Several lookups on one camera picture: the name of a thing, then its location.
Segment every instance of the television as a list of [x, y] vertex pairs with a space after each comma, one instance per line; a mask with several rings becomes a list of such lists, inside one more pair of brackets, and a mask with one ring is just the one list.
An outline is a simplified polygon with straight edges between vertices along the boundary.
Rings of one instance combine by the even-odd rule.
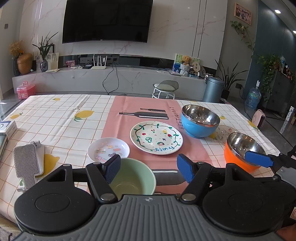
[[147, 42], [153, 0], [68, 0], [63, 43]]

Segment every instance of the green bowl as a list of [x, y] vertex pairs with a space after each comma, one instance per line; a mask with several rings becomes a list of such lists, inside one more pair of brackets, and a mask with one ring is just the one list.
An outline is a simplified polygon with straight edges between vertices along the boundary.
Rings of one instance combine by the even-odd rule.
[[153, 171], [143, 162], [122, 158], [121, 167], [110, 187], [118, 199], [123, 194], [152, 195], [156, 187]]

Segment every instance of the stool cushion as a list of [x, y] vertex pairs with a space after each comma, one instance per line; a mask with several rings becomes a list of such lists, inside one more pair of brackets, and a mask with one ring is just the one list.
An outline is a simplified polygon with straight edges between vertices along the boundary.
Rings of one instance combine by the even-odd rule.
[[176, 90], [173, 86], [166, 85], [166, 84], [154, 84], [153, 86], [161, 91], [172, 91], [173, 92]]

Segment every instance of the pink heater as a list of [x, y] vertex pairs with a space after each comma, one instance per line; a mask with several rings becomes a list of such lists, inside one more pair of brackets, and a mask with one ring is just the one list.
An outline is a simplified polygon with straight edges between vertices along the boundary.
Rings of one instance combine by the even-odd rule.
[[265, 122], [265, 114], [262, 110], [257, 110], [255, 114], [253, 115], [252, 123], [258, 127], [258, 129], [261, 129], [263, 124]]

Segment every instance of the orange bowl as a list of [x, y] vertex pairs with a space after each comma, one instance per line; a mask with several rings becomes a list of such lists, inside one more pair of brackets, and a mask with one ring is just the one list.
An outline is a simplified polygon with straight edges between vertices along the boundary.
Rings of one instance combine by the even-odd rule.
[[264, 149], [252, 137], [243, 133], [231, 133], [225, 143], [224, 157], [226, 163], [235, 163], [248, 173], [259, 169], [260, 166], [245, 160], [247, 151], [254, 151], [265, 155]]
[[225, 143], [224, 157], [225, 157], [226, 163], [235, 163], [236, 165], [238, 165], [239, 167], [241, 167], [242, 169], [244, 169], [248, 173], [252, 173], [252, 172], [256, 171], [257, 169], [259, 169], [259, 167], [260, 167], [260, 166], [251, 166], [251, 165], [247, 164], [246, 162], [243, 162], [242, 160], [240, 160], [236, 155], [234, 155], [232, 153], [227, 142]]

